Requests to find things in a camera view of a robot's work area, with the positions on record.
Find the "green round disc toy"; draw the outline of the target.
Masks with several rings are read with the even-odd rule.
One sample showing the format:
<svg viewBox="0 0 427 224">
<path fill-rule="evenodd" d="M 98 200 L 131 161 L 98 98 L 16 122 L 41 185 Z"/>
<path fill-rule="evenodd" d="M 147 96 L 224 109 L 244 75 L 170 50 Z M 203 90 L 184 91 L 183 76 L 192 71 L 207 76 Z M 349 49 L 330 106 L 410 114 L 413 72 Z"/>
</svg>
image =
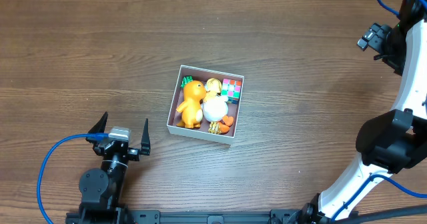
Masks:
<svg viewBox="0 0 427 224">
<path fill-rule="evenodd" d="M 193 77 L 191 75 L 183 76 L 181 81 L 181 88 L 183 89 L 188 83 L 193 81 Z"/>
</svg>

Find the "white box pink interior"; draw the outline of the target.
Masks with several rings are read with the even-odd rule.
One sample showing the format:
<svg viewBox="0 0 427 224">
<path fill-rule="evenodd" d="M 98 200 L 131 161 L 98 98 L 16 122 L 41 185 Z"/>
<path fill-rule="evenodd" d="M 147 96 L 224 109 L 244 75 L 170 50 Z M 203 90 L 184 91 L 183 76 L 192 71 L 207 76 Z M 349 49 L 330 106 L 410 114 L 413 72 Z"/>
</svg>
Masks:
<svg viewBox="0 0 427 224">
<path fill-rule="evenodd" d="M 232 104 L 227 102 L 228 115 L 234 117 L 234 124 L 230 127 L 230 130 L 228 133 L 226 134 L 209 133 L 208 132 L 209 122 L 205 119 L 204 116 L 203 116 L 203 119 L 201 120 L 200 128 L 187 129 L 185 127 L 178 127 L 177 124 L 181 120 L 181 113 L 178 113 L 176 109 L 179 106 L 179 104 L 183 102 L 183 89 L 181 88 L 181 81 L 183 76 L 187 76 L 187 75 L 191 75 L 194 81 L 201 81 L 204 86 L 207 80 L 210 78 L 219 79 L 221 83 L 223 82 L 224 79 L 238 80 L 242 82 L 242 91 L 243 91 L 243 84 L 244 84 L 244 76 L 182 65 L 179 68 L 179 75 L 177 78 L 177 83 L 176 83 L 175 91 L 173 94 L 171 107 L 169 110 L 169 117 L 167 119 L 167 128 L 171 134 L 231 145 L 234 142 L 236 127 L 238 123 L 238 115 L 240 110 L 242 92 L 241 92 L 241 97 L 238 104 Z"/>
</svg>

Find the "orange toy dinosaur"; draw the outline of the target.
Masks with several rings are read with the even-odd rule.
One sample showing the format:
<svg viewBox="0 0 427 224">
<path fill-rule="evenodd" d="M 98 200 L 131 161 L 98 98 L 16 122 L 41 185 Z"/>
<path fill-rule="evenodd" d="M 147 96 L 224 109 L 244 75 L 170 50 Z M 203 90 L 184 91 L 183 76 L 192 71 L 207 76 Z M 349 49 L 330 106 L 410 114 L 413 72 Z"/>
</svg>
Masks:
<svg viewBox="0 0 427 224">
<path fill-rule="evenodd" d="M 201 81 L 191 81 L 183 88 L 183 102 L 179 104 L 176 111 L 181 113 L 178 127 L 187 129 L 200 128 L 203 119 L 201 101 L 206 96 L 206 90 Z"/>
</svg>

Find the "multicoloured puzzle cube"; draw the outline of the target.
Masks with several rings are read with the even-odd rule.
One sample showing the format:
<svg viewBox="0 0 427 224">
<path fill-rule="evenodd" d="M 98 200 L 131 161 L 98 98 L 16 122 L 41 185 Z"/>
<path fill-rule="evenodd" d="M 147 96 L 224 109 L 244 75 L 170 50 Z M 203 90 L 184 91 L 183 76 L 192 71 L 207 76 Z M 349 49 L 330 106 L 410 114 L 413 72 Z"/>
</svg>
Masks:
<svg viewBox="0 0 427 224">
<path fill-rule="evenodd" d="M 221 96 L 227 97 L 228 103 L 238 104 L 242 92 L 242 82 L 233 79 L 224 79 Z"/>
</svg>

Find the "white plush duck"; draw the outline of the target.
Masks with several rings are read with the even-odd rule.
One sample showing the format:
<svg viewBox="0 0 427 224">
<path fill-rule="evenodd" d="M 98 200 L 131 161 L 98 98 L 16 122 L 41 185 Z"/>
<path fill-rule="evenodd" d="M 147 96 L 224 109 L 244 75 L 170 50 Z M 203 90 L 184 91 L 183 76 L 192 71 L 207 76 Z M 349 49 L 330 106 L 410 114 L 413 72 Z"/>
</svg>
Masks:
<svg viewBox="0 0 427 224">
<path fill-rule="evenodd" d="M 234 124 L 234 117 L 228 115 L 228 98 L 220 95 L 222 83 L 219 79 L 210 78 L 205 88 L 207 93 L 201 105 L 203 116 L 209 124 L 212 121 L 219 122 L 221 134 L 226 134 Z"/>
</svg>

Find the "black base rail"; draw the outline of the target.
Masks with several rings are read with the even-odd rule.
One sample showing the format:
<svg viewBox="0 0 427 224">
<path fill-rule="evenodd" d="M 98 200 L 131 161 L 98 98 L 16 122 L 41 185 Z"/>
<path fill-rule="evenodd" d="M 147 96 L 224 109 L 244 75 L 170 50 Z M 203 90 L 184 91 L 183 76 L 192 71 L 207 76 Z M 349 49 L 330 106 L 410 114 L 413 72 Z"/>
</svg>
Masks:
<svg viewBox="0 0 427 224">
<path fill-rule="evenodd" d="M 158 210 L 131 211 L 132 223 L 138 224 L 294 224 L 301 223 L 297 209 L 242 212 L 161 212 Z"/>
</svg>

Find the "yellow round disc toy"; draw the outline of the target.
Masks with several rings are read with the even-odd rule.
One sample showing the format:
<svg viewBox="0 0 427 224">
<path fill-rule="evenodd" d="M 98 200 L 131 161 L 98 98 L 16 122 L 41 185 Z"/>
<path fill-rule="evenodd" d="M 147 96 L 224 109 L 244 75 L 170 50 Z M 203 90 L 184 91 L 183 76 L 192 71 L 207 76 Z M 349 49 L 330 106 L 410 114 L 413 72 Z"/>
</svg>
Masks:
<svg viewBox="0 0 427 224">
<path fill-rule="evenodd" d="M 221 134 L 221 129 L 220 129 L 220 123 L 217 121 L 212 121 L 209 124 L 209 129 L 208 129 L 209 133 L 213 133 L 213 134 Z"/>
</svg>

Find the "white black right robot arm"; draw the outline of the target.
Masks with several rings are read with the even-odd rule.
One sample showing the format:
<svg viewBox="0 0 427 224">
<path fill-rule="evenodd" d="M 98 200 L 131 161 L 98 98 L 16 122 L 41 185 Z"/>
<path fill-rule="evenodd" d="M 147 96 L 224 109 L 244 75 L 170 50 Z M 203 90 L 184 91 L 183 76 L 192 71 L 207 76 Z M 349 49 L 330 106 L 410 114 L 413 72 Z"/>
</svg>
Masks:
<svg viewBox="0 0 427 224">
<path fill-rule="evenodd" d="M 354 207 L 382 181 L 420 199 L 391 176 L 426 158 L 426 0 L 402 0 L 399 11 L 379 3 L 399 20 L 395 27 L 373 24 L 359 39 L 362 50 L 377 52 L 401 76 L 391 109 L 363 124 L 356 138 L 357 154 L 327 190 L 306 203 L 296 223 L 364 223 L 426 213 L 425 205 L 358 215 Z"/>
</svg>

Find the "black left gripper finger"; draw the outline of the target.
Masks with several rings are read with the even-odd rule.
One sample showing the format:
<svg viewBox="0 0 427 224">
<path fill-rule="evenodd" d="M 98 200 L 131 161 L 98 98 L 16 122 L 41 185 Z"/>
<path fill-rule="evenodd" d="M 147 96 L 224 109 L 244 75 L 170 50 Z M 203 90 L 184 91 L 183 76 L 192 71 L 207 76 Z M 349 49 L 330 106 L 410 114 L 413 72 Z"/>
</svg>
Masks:
<svg viewBox="0 0 427 224">
<path fill-rule="evenodd" d="M 89 134 L 104 133 L 107 124 L 108 112 L 106 111 L 101 119 L 88 131 Z"/>
<path fill-rule="evenodd" d="M 144 127 L 143 127 L 143 134 L 141 136 L 141 155 L 150 155 L 151 152 L 151 143 L 149 138 L 149 121 L 148 119 L 145 120 Z"/>
</svg>

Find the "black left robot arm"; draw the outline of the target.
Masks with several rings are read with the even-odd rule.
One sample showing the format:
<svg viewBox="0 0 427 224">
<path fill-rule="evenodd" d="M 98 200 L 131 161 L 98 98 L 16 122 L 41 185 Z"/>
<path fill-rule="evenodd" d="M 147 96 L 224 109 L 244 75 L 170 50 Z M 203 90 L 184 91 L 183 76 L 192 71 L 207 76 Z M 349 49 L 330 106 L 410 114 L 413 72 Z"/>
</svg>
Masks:
<svg viewBox="0 0 427 224">
<path fill-rule="evenodd" d="M 107 118 L 108 113 L 104 113 L 85 138 L 103 160 L 101 167 L 90 169 L 81 176 L 81 203 L 78 212 L 66 214 L 66 224 L 137 223 L 127 205 L 119 200 L 128 163 L 139 161 L 142 155 L 150 155 L 149 121 L 144 123 L 141 147 L 133 148 L 129 146 L 131 131 L 128 128 L 113 127 L 109 133 L 105 132 Z"/>
</svg>

